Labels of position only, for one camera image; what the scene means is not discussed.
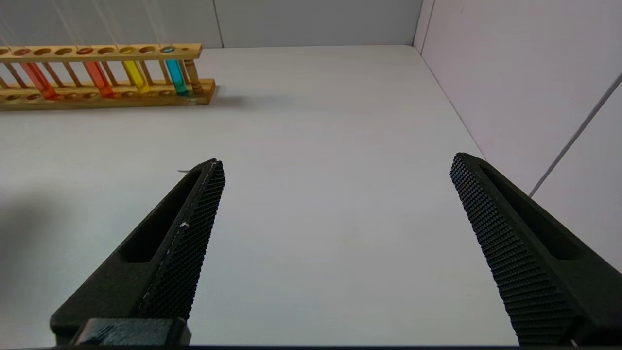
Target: test tube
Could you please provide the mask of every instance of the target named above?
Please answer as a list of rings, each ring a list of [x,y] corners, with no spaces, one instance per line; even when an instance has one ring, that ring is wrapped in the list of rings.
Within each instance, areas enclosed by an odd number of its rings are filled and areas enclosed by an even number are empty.
[[[35,85],[37,90],[41,93],[44,99],[46,100],[56,100],[58,98],[58,94],[51,86],[50,82],[47,81],[39,66],[36,63],[20,63],[22,69],[26,72],[30,81]]]
[[[76,47],[76,53],[78,55],[90,54],[93,49],[90,45],[86,45],[84,39],[81,36],[80,26],[77,22],[77,16],[73,13],[72,5],[67,0],[52,0],[54,9],[60,18],[63,27],[72,39],[73,44]],[[88,76],[91,77],[93,84],[100,91],[102,97],[112,98],[114,97],[113,88],[110,86],[106,75],[101,69],[99,62],[84,62],[83,63]]]
[[[116,19],[114,18],[114,14],[112,10],[110,9],[108,3],[106,1],[101,1],[101,7],[100,7],[98,2],[96,0],[93,0],[93,5],[95,6],[95,9],[97,10],[98,15],[100,16],[100,19],[102,23],[104,24],[104,28],[108,32],[110,39],[113,41],[114,46],[117,49],[119,49],[118,39],[119,37],[123,38],[124,35],[121,29],[121,26],[117,23]],[[122,54],[128,54],[133,51],[134,51],[133,47],[123,47],[121,50],[119,50],[119,52]],[[128,73],[129,79],[132,80],[132,82],[138,89],[138,92],[140,94],[149,93],[151,91],[151,87],[147,83],[147,80],[145,79],[145,76],[138,62],[134,60],[127,60],[127,61],[121,61],[121,63],[125,67],[125,70]]]
[[[26,49],[25,47],[16,47],[13,45],[15,43],[15,35],[11,31],[11,28],[9,28],[8,24],[4,22],[4,19],[0,18],[0,24],[0,40],[2,40],[3,44],[9,49],[9,51],[11,51],[11,54],[14,56],[28,54],[30,49]],[[28,75],[44,99],[56,100],[58,94],[36,63],[20,63],[19,65],[26,72],[26,75]],[[7,64],[7,68],[11,74],[13,74],[20,87],[26,88],[27,86],[21,80],[15,69],[10,66],[10,64]]]
[[[165,54],[175,51],[175,47],[173,45],[166,44],[162,46],[162,41],[166,40],[167,36],[159,4],[154,0],[151,0],[150,2],[142,0],[142,3],[145,6],[145,11],[147,12],[147,17],[149,18],[149,23],[151,24],[151,29],[153,30],[155,38],[158,41],[160,50]],[[179,62],[174,59],[166,60],[166,67],[169,70],[170,79],[175,87],[177,95],[188,95],[188,88],[186,87],[186,81],[183,79],[183,73],[181,67],[179,67]]]

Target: wooden test tube rack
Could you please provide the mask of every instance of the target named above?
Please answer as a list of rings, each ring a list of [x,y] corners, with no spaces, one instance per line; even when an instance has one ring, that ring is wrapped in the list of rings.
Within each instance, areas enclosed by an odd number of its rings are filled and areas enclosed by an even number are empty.
[[[119,46],[91,45],[88,53],[79,53],[71,46],[25,46],[10,51],[0,46],[0,64],[4,64],[17,83],[7,83],[0,76],[0,110],[61,110],[80,108],[114,108],[144,106],[190,106],[210,103],[216,84],[213,79],[199,79],[194,60],[201,56],[201,44],[174,44],[165,52],[157,44]],[[160,63],[163,80],[153,80],[144,61]],[[183,72],[188,95],[177,95],[164,62],[177,60]],[[139,62],[149,84],[150,92],[140,94],[134,82],[119,80],[108,66],[110,61]],[[61,62],[72,82],[61,82],[50,63]],[[114,95],[105,98],[90,80],[79,80],[70,62],[101,62]],[[19,76],[12,64],[41,64],[52,77],[49,83],[58,94],[53,100],[44,99],[28,77]]]

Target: red liquid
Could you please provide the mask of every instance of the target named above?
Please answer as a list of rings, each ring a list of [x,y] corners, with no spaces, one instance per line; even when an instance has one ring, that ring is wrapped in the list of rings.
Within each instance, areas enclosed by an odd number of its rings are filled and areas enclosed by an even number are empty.
[[[99,62],[84,62],[84,67],[91,77],[91,80],[99,89],[101,96],[112,98],[114,96],[113,88],[108,83],[108,79],[104,75]]]
[[[56,100],[58,94],[54,91],[54,88],[47,81],[47,78],[45,78],[45,75],[43,75],[36,63],[21,63],[20,65],[44,99]]]

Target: yellow liquid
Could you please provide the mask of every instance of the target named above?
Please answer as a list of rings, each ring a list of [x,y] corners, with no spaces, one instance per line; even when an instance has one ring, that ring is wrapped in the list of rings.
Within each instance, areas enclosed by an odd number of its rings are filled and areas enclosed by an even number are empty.
[[[151,88],[149,87],[149,84],[147,84],[145,77],[142,75],[142,71],[138,67],[138,64],[136,64],[135,61],[123,61],[123,65],[125,66],[125,69],[128,70],[129,78],[136,85],[138,92],[149,93]]]

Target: white table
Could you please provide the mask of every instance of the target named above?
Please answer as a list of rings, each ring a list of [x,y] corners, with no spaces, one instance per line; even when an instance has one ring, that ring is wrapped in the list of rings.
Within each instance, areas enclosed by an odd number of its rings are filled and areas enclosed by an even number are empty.
[[[448,176],[480,155],[412,47],[205,50],[211,106],[0,114],[0,348],[179,181],[227,184],[194,344],[516,344]]]

